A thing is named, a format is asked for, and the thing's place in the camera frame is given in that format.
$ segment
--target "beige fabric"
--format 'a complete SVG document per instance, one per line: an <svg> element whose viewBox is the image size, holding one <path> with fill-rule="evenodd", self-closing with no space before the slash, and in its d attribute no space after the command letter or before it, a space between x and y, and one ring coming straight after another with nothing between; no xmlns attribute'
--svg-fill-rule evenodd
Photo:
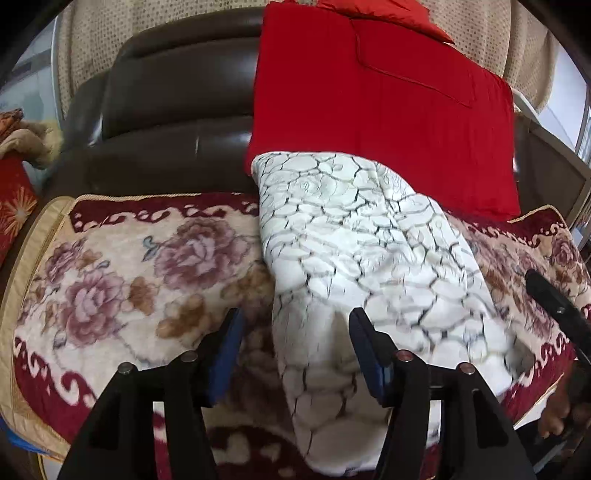
<svg viewBox="0 0 591 480"><path fill-rule="evenodd" d="M315 4L316 0L299 0ZM133 35L179 18L269 0L74 0L63 12L58 70L61 104L113 65ZM517 0L420 0L468 58L503 77L540 111L550 96L558 42Z"/></svg>
<svg viewBox="0 0 591 480"><path fill-rule="evenodd" d="M0 414L17 435L58 459L65 457L69 446L22 397L12 370L12 337L33 272L73 202L71 197L58 197L39 214L21 247L0 306Z"/></svg>
<svg viewBox="0 0 591 480"><path fill-rule="evenodd" d="M55 120L45 122L21 121L20 128L0 144L0 158L17 151L35 168L44 170L60 154L64 137Z"/></svg>
<svg viewBox="0 0 591 480"><path fill-rule="evenodd" d="M539 112L548 102L558 41L517 0L420 0L456 48L520 91Z"/></svg>

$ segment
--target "pink flower pattern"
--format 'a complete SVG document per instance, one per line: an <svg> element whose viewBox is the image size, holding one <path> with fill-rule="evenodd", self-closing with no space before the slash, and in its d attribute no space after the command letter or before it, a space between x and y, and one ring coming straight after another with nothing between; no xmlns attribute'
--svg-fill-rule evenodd
<svg viewBox="0 0 591 480"><path fill-rule="evenodd" d="M537 270L542 275L546 274L546 268L541 262L537 262L534 257L532 257L527 251L525 250L518 250L517 251L517 260L519 262L519 267L521 272L525 275L528 270Z"/></svg>
<svg viewBox="0 0 591 480"><path fill-rule="evenodd" d="M552 259L563 267L574 263L579 252L573 241L565 235L557 235L552 239Z"/></svg>
<svg viewBox="0 0 591 480"><path fill-rule="evenodd" d="M539 338L549 338L552 334L552 327L554 326L554 320L546 311L536 302L525 289L525 281L521 286L521 298L522 302L517 303L518 307L521 307L521 313L525 317L525 328L532 332Z"/></svg>
<svg viewBox="0 0 591 480"><path fill-rule="evenodd" d="M160 247L154 273L171 290L210 288L235 274L250 247L225 220L191 218Z"/></svg>
<svg viewBox="0 0 591 480"><path fill-rule="evenodd" d="M117 331L116 315L123 301L123 278L115 273L92 270L66 290L59 322L66 326L69 341L85 346Z"/></svg>
<svg viewBox="0 0 591 480"><path fill-rule="evenodd" d="M85 238L82 238L73 244L65 242L53 251L53 255L45 264L45 273L47 281L52 286L57 286L63 280L64 274L72 267L80 255Z"/></svg>

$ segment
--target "bedspread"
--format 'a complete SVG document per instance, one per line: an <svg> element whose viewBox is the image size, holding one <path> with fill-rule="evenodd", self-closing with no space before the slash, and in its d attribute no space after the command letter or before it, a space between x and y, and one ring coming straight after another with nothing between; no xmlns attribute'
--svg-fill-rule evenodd
<svg viewBox="0 0 591 480"><path fill-rule="evenodd" d="M523 373L531 352L498 316L466 240L434 200L352 155L273 152L252 168L275 278L275 352L298 448L314 469L374 468L384 442L388 411L369 395L348 337L355 307L429 364L473 363L496 395Z"/></svg>

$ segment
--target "beige curtain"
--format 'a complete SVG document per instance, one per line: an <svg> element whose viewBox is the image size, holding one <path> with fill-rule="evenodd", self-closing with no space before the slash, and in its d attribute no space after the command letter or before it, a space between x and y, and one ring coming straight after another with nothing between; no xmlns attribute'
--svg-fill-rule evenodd
<svg viewBox="0 0 591 480"><path fill-rule="evenodd" d="M548 101L557 42L517 0L420 0L456 48L503 77L540 111ZM113 65L133 35L179 18L269 0L74 0L63 12L58 73L64 115L82 83ZM300 0L315 3L316 0Z"/></svg>

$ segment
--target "red decorative cushion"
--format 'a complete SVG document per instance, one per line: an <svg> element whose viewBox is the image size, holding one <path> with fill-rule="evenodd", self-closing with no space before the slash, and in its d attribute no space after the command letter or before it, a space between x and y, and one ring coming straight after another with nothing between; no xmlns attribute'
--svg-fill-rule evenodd
<svg viewBox="0 0 591 480"><path fill-rule="evenodd" d="M36 204L22 158L6 154L0 159L0 265Z"/></svg>
<svg viewBox="0 0 591 480"><path fill-rule="evenodd" d="M319 0L318 7L353 18L373 18L396 23L435 40L453 39L429 20L429 9L416 0Z"/></svg>
<svg viewBox="0 0 591 480"><path fill-rule="evenodd" d="M265 9L246 172L270 151L375 160L442 207L519 215L513 97L450 45L307 5Z"/></svg>
<svg viewBox="0 0 591 480"><path fill-rule="evenodd" d="M22 108L0 113L0 143L21 127Z"/></svg>

